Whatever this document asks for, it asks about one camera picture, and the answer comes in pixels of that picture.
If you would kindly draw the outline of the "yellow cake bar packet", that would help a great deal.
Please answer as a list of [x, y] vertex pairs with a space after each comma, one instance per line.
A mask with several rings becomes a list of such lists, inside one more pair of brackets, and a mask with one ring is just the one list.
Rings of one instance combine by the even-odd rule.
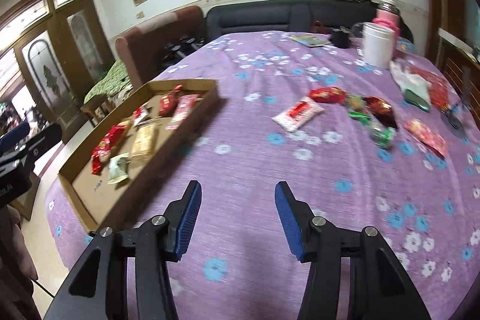
[[156, 133], [156, 124], [139, 127], [129, 157], [133, 160], [150, 157], [154, 150]]

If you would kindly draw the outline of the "dark red puffed snack bag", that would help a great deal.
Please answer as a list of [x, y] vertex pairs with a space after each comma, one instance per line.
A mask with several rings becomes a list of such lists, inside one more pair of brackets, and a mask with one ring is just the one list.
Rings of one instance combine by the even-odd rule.
[[183, 85], [177, 85], [166, 95], [160, 98], [159, 116], [168, 117], [176, 109], [179, 101], [179, 94], [183, 89]]

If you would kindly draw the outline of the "red packet left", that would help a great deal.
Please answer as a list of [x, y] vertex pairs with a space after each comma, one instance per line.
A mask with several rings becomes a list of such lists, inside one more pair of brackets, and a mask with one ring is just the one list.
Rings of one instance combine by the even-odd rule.
[[129, 121], [118, 123], [112, 126], [108, 133], [99, 141], [90, 157], [91, 173], [93, 175], [99, 175], [101, 173], [103, 167], [120, 148], [130, 128], [131, 123]]

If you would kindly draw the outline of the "flat cardboard tray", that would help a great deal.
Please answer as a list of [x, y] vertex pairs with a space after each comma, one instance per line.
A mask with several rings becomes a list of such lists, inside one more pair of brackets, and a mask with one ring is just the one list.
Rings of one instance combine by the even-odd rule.
[[107, 115], [58, 173], [84, 230], [122, 227], [147, 184], [219, 103], [213, 79], [157, 80]]

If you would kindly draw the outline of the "wooden stool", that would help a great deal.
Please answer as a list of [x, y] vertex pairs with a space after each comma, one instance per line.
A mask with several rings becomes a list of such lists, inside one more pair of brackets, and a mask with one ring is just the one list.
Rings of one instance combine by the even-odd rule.
[[93, 127], [96, 127], [114, 109], [115, 105], [106, 94], [95, 95], [80, 107], [80, 111], [87, 116]]

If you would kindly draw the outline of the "green white wrapper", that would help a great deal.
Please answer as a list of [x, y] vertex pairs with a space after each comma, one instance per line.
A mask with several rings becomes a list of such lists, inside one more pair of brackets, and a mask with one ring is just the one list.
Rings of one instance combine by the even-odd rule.
[[129, 178], [128, 160], [128, 153], [118, 154], [111, 158], [108, 168], [108, 184], [119, 184]]

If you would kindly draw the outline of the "wooden door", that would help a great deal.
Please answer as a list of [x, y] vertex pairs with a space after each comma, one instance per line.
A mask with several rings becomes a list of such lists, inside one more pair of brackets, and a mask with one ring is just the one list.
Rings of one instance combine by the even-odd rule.
[[87, 122], [87, 93], [114, 56], [94, 0], [21, 0], [1, 13], [1, 101], [26, 88], [68, 142]]

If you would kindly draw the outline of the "white red snack packet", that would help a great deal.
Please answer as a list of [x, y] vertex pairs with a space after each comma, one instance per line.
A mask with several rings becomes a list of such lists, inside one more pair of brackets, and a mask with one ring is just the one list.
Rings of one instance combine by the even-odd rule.
[[151, 118], [150, 110], [145, 105], [138, 107], [137, 110], [134, 111], [133, 116], [134, 127], [141, 126]]

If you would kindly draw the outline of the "green patterned cushion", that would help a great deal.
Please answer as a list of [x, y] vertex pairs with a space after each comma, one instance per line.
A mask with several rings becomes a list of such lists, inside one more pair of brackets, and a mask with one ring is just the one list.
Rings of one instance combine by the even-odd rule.
[[121, 92], [131, 88], [132, 84], [128, 76], [126, 65], [121, 60], [115, 60], [110, 70], [97, 84], [86, 94], [83, 103], [97, 95], [105, 94], [106, 97], [116, 103]]

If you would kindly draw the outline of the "purple floral tablecloth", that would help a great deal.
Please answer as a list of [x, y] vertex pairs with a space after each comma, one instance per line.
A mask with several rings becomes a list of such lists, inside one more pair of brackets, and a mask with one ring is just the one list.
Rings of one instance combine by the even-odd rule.
[[[219, 37], [162, 74], [215, 79], [219, 112], [177, 149], [148, 188], [144, 221], [192, 179], [202, 205], [186, 255], [169, 267], [181, 319], [294, 319], [308, 266], [296, 261], [274, 204], [276, 183], [339, 227], [373, 225], [408, 271], [433, 319], [448, 319], [479, 272], [479, 130], [454, 136], [440, 112], [405, 103], [389, 71], [353, 50], [308, 49], [281, 32]], [[274, 117], [310, 90], [379, 97], [397, 124], [416, 118], [447, 144], [437, 157], [400, 129], [383, 150], [340, 105], [296, 132]]]

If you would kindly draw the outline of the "green foil candy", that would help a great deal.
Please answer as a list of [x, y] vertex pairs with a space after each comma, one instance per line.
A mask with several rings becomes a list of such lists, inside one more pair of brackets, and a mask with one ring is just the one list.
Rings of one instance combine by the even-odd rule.
[[368, 134], [376, 146], [381, 149], [390, 149], [396, 135], [393, 127], [385, 127], [379, 122], [371, 121], [368, 124]]

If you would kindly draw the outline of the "pink packet on table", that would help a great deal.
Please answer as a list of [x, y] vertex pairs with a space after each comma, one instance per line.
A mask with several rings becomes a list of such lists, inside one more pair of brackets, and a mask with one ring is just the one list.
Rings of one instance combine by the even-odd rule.
[[439, 133], [432, 131], [426, 124], [417, 118], [408, 120], [404, 129], [411, 133], [422, 144], [432, 149], [440, 157], [447, 157], [447, 142]]

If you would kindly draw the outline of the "pink snack packet in tray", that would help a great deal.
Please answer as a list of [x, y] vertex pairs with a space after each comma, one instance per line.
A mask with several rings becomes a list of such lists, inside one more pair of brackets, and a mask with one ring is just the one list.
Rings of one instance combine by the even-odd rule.
[[198, 94], [187, 94], [180, 97], [176, 110], [165, 129], [178, 129], [182, 122], [190, 115], [199, 99], [200, 96]]

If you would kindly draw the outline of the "black phone stand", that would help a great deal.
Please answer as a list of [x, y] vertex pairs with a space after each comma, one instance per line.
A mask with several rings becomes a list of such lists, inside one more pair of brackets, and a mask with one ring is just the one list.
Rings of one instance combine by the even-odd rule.
[[446, 125], [447, 129], [456, 137], [465, 139], [467, 137], [465, 131], [465, 125], [463, 124], [463, 113], [470, 110], [470, 74], [471, 71], [468, 67], [462, 67], [462, 91], [459, 101], [453, 106], [448, 106], [441, 115], [442, 122]]

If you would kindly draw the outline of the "yellow candy clear wrapper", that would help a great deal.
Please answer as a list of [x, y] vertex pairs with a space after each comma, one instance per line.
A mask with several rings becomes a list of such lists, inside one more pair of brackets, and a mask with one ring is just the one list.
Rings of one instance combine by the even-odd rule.
[[371, 120], [371, 114], [368, 111], [362, 96], [348, 94], [344, 106], [351, 119], [368, 125]]

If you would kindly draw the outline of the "red white long packet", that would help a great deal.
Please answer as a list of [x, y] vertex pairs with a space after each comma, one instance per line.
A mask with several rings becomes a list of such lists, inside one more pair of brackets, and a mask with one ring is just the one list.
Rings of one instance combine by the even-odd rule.
[[296, 132], [304, 124], [325, 110], [309, 97], [303, 97], [290, 108], [272, 117], [272, 121], [287, 132]]

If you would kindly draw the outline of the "red candy packet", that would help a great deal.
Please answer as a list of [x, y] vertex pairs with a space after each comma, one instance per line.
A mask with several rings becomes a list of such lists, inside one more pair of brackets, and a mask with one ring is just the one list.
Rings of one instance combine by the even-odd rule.
[[338, 87], [320, 87], [312, 89], [308, 96], [317, 103], [343, 105], [347, 93]]

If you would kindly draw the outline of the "white knit glove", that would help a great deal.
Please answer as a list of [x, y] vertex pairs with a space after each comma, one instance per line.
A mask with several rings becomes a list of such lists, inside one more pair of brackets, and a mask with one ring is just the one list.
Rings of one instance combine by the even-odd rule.
[[429, 112], [431, 99], [429, 94], [430, 82], [413, 74], [409, 69], [396, 60], [390, 61], [389, 69], [391, 76], [403, 95], [404, 100], [418, 109]]

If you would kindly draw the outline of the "red patterned gift bag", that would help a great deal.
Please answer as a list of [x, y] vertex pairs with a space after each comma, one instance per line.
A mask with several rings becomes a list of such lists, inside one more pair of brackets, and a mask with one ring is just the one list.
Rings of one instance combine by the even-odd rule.
[[409, 71], [430, 83], [427, 90], [431, 104], [439, 110], [445, 111], [449, 105], [447, 81], [442, 76], [419, 67], [410, 66]]

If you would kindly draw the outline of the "white plastic jar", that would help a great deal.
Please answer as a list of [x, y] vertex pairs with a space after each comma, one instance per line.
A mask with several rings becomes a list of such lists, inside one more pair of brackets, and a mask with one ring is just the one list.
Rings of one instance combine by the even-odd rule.
[[386, 69], [392, 60], [395, 31], [376, 23], [363, 24], [363, 58], [371, 66]]

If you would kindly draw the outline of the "black cup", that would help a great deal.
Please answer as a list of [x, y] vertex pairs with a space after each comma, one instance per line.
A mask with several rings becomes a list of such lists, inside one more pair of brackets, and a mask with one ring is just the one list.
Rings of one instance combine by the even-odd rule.
[[351, 46], [350, 30], [345, 27], [332, 28], [329, 41], [337, 48], [348, 49]]

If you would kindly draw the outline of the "black leather sofa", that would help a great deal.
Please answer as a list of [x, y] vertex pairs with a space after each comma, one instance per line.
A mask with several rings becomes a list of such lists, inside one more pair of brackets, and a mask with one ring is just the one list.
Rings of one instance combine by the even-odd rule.
[[168, 43], [160, 60], [173, 65], [202, 43], [233, 32], [311, 32], [319, 20], [330, 34], [332, 28], [372, 21], [377, 6], [370, 0], [272, 0], [213, 7], [195, 36]]

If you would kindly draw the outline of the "colourful booklet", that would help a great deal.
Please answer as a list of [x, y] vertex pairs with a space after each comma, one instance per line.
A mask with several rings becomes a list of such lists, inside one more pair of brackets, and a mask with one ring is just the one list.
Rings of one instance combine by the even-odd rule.
[[306, 46], [307, 48], [319, 48], [331, 44], [328, 37], [317, 36], [313, 34], [294, 34], [289, 35], [289, 39]]

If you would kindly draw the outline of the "pink sleeved thermos bottle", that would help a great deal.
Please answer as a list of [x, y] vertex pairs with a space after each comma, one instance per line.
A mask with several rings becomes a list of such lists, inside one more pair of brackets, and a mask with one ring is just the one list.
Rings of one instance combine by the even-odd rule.
[[380, 0], [373, 23], [393, 30], [395, 38], [400, 35], [400, 10], [393, 0]]

